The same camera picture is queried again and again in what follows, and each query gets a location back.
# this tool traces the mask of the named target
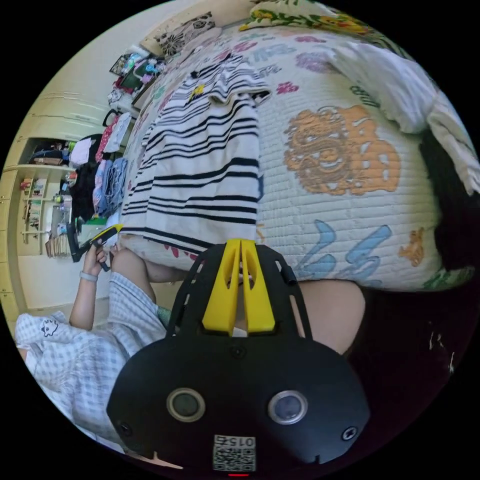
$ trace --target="qr code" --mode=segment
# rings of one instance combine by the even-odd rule
[[[255,439],[216,435],[213,445],[213,469],[222,472],[254,472]]]

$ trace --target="patterned pillow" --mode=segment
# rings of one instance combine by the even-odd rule
[[[214,26],[215,22],[212,18],[212,12],[208,11],[203,15],[183,23],[178,28],[175,28],[175,30],[156,36],[155,40],[158,42],[167,60],[168,57],[180,53],[182,48],[190,42],[190,40],[212,29]]]
[[[260,2],[250,10],[250,19],[239,30],[272,26],[310,27],[357,35],[371,31],[368,25],[314,0]]]

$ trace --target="camera lens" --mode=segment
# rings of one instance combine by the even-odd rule
[[[277,424],[292,425],[307,413],[307,399],[298,391],[277,393],[268,403],[268,415]]]
[[[180,422],[196,422],[205,413],[205,401],[191,388],[177,388],[166,399],[166,408]]]

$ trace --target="person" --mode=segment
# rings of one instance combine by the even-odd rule
[[[164,325],[170,311],[157,306],[151,283],[181,281],[186,272],[145,261],[129,249],[118,250],[111,258],[108,319],[94,325],[96,282],[102,271],[100,262],[106,259],[102,246],[92,246],[86,253],[69,320],[61,312],[48,317],[27,313],[18,317],[18,351],[43,392],[83,433],[137,459],[181,468],[129,451],[111,424],[106,407],[127,360],[166,335]],[[365,299],[361,290],[344,280],[304,281],[300,287],[313,339],[344,355],[362,322]],[[234,335],[245,336],[241,314],[236,325],[239,328]]]

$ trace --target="bedspread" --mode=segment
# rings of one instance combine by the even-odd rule
[[[233,25],[167,66],[125,150],[127,190],[143,157],[142,136],[183,78],[230,52],[241,54],[273,90],[258,107],[257,242],[280,252],[299,280],[406,291],[458,285],[472,272],[441,268],[434,240],[440,212],[420,138],[401,133],[365,91],[327,63],[326,49],[344,39],[299,27],[240,32]],[[183,270],[195,260],[141,236],[120,234],[120,243]]]

